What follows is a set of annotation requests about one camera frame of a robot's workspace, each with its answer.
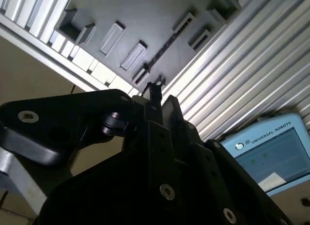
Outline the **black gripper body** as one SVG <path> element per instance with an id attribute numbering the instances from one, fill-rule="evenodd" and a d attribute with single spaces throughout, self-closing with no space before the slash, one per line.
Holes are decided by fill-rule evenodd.
<path id="1" fill-rule="evenodd" d="M 119 195 L 82 193 L 73 199 L 61 198 L 54 190 L 44 203 L 37 222 L 40 225 L 183 225 L 186 208 L 181 196 L 181 170 L 175 156 L 174 162 L 178 194 L 172 201 L 164 200 L 158 194 L 142 197 L 133 184 Z M 291 223 L 266 194 L 262 198 L 262 206 L 266 225 Z"/>

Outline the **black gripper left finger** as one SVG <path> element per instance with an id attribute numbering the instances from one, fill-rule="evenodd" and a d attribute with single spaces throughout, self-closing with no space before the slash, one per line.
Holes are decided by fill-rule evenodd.
<path id="1" fill-rule="evenodd" d="M 178 176 L 170 131 L 164 127 L 161 87 L 141 96 L 118 89 L 19 100 L 0 107 L 0 171 L 27 201 L 86 193 L 119 195 L 133 184 L 142 197 L 172 201 Z M 77 151 L 123 137 L 123 151 L 72 176 Z"/>

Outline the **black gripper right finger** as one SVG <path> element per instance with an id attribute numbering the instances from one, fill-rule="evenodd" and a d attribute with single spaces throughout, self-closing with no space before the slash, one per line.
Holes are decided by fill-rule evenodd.
<path id="1" fill-rule="evenodd" d="M 172 132 L 174 156 L 181 170 L 185 225 L 264 225 L 265 193 L 228 151 L 214 140 L 203 143 L 184 120 L 179 101 L 162 106 L 163 124 Z"/>

